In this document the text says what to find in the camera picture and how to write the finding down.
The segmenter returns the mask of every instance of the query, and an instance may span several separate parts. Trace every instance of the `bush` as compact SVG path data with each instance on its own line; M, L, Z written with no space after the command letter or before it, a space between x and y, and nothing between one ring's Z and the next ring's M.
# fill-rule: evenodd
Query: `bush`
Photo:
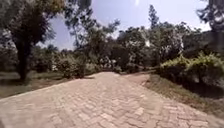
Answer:
M189 60L181 55L174 60L169 60L163 63L159 68L159 73L176 81L185 75L184 70L187 68L188 62Z
M49 64L45 60L39 59L35 65L35 70L38 73L47 72L49 70Z
M75 59L74 57L67 56L60 59L57 68L61 71L65 78L83 78L85 76L85 63L81 59Z
M86 64L85 75L91 75L100 71L100 67L96 64Z
M122 69L120 66L116 66L113 68L113 71L116 72L116 73L121 73L122 72Z
M128 73L136 73L139 72L139 66L134 63L128 63L127 64L127 72Z
M163 63L157 72L173 81L193 82L203 86L219 86L224 76L224 62L217 56L200 54L187 59L182 55Z
M224 62L214 54L199 54L198 58L191 59L185 70L189 80L209 86L220 85L224 76Z

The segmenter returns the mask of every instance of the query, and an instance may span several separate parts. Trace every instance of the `lawn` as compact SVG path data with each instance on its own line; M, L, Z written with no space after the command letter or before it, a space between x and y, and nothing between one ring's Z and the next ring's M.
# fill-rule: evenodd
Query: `lawn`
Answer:
M21 83L18 80L19 76L17 73L0 72L0 98L5 98L69 81L69 79L64 79L60 73L56 72L31 72L29 73L28 77L29 79L27 82Z
M150 74L150 78L145 86L150 90L164 95L165 97L224 119L223 96L219 98L203 97L185 89L182 85L173 83L153 73Z

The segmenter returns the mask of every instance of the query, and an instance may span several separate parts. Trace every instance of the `paved walkway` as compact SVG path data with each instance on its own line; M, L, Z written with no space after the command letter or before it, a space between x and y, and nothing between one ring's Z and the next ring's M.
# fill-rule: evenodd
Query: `paved walkway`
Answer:
M134 77L109 72L92 77L0 100L0 127L224 127L217 118L137 86Z

